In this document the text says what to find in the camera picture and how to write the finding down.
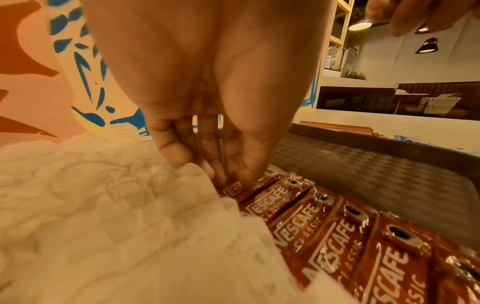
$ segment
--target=mural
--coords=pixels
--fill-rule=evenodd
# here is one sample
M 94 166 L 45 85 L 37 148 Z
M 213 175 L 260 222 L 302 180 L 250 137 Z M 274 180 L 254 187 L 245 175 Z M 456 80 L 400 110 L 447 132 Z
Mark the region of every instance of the mural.
M 79 0 L 0 0 L 0 25 L 0 146 L 60 141 L 117 123 L 149 137 L 143 114 L 95 47 Z M 319 76 L 302 107 L 315 108 Z

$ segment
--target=shelf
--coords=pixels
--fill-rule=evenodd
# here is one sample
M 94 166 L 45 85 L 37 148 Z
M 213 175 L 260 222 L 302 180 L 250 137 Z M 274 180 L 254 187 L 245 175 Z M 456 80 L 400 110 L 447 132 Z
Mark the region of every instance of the shelf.
M 332 36 L 332 35 L 330 35 L 330 42 L 333 43 L 333 44 L 336 44 L 338 46 L 342 45 L 342 41 L 340 40 L 340 38 L 337 38 L 337 37 Z
M 337 6 L 340 7 L 345 12 L 350 12 L 352 10 L 351 6 L 346 3 L 344 0 L 337 0 Z

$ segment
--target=human hand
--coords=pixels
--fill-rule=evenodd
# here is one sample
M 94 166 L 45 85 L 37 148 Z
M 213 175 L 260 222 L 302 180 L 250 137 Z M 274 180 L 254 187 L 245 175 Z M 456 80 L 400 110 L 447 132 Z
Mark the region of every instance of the human hand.
M 83 0 L 95 44 L 160 153 L 215 185 L 266 170 L 316 70 L 332 1 Z M 197 115 L 198 141 L 192 129 Z
M 373 23 L 390 21 L 393 36 L 403 36 L 426 19 L 430 32 L 444 30 L 468 12 L 480 18 L 478 0 L 369 0 L 365 17 Z

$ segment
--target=red coffee sachet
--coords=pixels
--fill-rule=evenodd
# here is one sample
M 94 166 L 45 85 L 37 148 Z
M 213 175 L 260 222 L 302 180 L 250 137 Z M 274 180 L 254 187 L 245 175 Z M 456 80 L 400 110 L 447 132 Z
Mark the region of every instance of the red coffee sachet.
M 325 188 L 313 186 L 287 211 L 274 219 L 269 229 L 285 261 L 288 261 L 321 227 L 343 198 Z
M 231 197 L 239 204 L 279 181 L 287 173 L 278 167 L 269 165 L 265 173 L 255 182 L 252 191 L 243 191 L 239 181 L 218 190 L 218 194 Z
M 350 291 L 361 303 L 429 303 L 431 231 L 380 211 Z
M 337 210 L 330 213 L 288 265 L 302 288 L 319 271 L 325 271 L 345 287 L 352 281 L 377 211 L 349 194 L 342 197 Z
M 480 303 L 480 257 L 476 252 L 438 235 L 430 264 L 433 303 Z
M 270 223 L 277 215 L 305 194 L 313 182 L 294 173 L 239 205 L 243 215 L 256 215 Z

